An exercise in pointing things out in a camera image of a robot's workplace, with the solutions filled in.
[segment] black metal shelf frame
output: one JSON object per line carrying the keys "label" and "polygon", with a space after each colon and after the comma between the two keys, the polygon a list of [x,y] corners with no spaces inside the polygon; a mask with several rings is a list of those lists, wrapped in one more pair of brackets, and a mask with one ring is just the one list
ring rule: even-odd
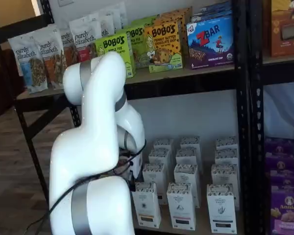
{"label": "black metal shelf frame", "polygon": [[[219,91],[236,89],[237,115],[240,144],[240,171],[241,189],[243,196],[244,212],[244,233],[252,235],[257,233],[255,229],[254,184],[252,165],[252,129],[253,115],[250,112],[250,82],[247,57],[247,27],[246,27],[246,7],[245,0],[232,0],[233,3],[233,28],[235,46],[235,69],[216,73],[209,73],[196,77],[170,78],[160,81],[151,81],[143,84],[130,84],[125,86],[128,99],[160,97],[176,94],[190,94],[198,92]],[[48,0],[41,0],[44,13],[49,16],[49,21],[54,22],[50,4]],[[222,74],[224,81],[216,83],[216,77]],[[80,125],[80,118],[75,106],[72,106],[64,94],[54,96],[44,96],[39,98],[29,98],[16,101],[16,111],[25,135],[25,139],[30,150],[36,171],[42,185],[46,200],[48,200],[48,187],[41,171],[39,160],[32,143],[32,138],[38,134],[48,123],[50,123],[62,110],[70,107],[75,126]],[[32,125],[27,126],[23,112],[48,110]],[[160,234],[149,231],[148,234]]]}

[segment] snack package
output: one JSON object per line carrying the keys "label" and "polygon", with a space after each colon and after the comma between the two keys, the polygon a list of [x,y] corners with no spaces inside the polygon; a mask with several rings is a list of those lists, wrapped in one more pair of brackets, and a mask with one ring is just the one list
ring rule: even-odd
{"label": "snack package", "polygon": [[115,35],[100,38],[95,41],[98,56],[104,55],[109,51],[116,51],[121,55],[126,66],[127,78],[133,77],[136,73],[133,50],[129,34],[116,33]]}
{"label": "snack package", "polygon": [[121,14],[119,9],[111,8],[111,7],[106,7],[104,9],[99,10],[100,15],[106,15],[109,16],[111,15],[113,18],[113,25],[114,25],[114,31],[118,31],[122,29],[122,24],[121,24]]}
{"label": "snack package", "polygon": [[33,33],[33,38],[44,59],[49,82],[54,89],[62,89],[67,62],[59,29],[55,24],[41,28]]}
{"label": "snack package", "polygon": [[41,92],[48,88],[45,65],[32,32],[8,39],[22,68],[24,81],[29,93]]}
{"label": "snack package", "polygon": [[149,72],[183,68],[180,20],[145,27]]}
{"label": "snack package", "polygon": [[64,55],[67,65],[73,65],[78,62],[78,53],[74,44],[74,39],[69,28],[60,30]]}
{"label": "snack package", "polygon": [[96,19],[98,19],[98,13],[69,23],[80,62],[97,57],[94,41],[102,35],[100,21]]}
{"label": "snack package", "polygon": [[150,64],[144,42],[144,27],[145,24],[142,23],[135,26],[126,27],[119,31],[126,32],[130,35],[136,68],[148,67]]}

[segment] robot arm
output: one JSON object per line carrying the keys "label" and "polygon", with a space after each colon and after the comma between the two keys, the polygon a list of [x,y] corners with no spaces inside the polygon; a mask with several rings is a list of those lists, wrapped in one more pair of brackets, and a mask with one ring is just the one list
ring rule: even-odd
{"label": "robot arm", "polygon": [[[124,94],[125,78],[124,61],[115,52],[67,68],[65,94],[72,104],[81,103],[82,124],[58,136],[52,147],[50,207],[77,180],[113,169],[119,145],[134,153],[144,146],[141,117]],[[111,176],[78,187],[54,209],[50,223],[54,235],[133,235],[126,182]]]}

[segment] shelf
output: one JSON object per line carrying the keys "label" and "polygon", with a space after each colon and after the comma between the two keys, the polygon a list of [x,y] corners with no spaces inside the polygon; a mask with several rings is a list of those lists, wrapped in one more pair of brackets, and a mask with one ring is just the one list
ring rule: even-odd
{"label": "shelf", "polygon": [[[128,99],[161,97],[178,94],[191,94],[230,90],[236,88],[234,66],[219,66],[199,70],[181,69],[149,73],[148,68],[139,69],[135,77],[128,78],[125,91]],[[42,98],[64,94],[63,90],[47,89],[17,96],[17,100]]]}
{"label": "shelf", "polygon": [[263,85],[294,82],[294,55],[270,57],[263,56]]}

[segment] white tea box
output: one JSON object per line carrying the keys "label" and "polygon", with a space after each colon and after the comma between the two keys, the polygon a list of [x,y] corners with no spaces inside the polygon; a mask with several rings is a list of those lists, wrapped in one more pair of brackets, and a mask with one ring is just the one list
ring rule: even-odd
{"label": "white tea box", "polygon": [[156,183],[159,204],[168,204],[167,173],[164,164],[145,164],[143,168],[144,182]]}
{"label": "white tea box", "polygon": [[197,154],[195,147],[185,147],[177,151],[176,164],[180,165],[198,165],[197,163]]}
{"label": "white tea box", "polygon": [[240,210],[240,193],[237,166],[231,164],[214,164],[211,167],[211,178],[214,185],[232,184],[235,210]]}
{"label": "white tea box", "polygon": [[170,152],[167,148],[153,148],[148,155],[150,163],[165,165],[168,182],[173,181],[174,170]]}
{"label": "white tea box", "polygon": [[185,147],[196,148],[197,165],[199,166],[199,171],[202,174],[203,165],[202,165],[201,150],[200,150],[200,137],[199,136],[182,137],[180,145],[181,145],[181,148],[185,148]]}
{"label": "white tea box", "polygon": [[235,136],[230,136],[216,140],[216,149],[222,150],[225,148],[239,149],[238,141]]}
{"label": "white tea box", "polygon": [[177,164],[174,169],[174,179],[176,183],[189,183],[192,185],[194,205],[196,208],[200,208],[201,194],[197,165]]}
{"label": "white tea box", "polygon": [[172,226],[175,229],[195,230],[196,214],[191,184],[170,183],[167,191]]}
{"label": "white tea box", "polygon": [[161,215],[155,183],[135,183],[132,192],[138,224],[140,226],[159,228]]}
{"label": "white tea box", "polygon": [[212,233],[236,234],[232,186],[207,185],[207,202]]}
{"label": "white tea box", "polygon": [[215,151],[215,163],[220,164],[232,164],[237,166],[239,192],[241,191],[241,174],[240,164],[237,149],[225,148]]}

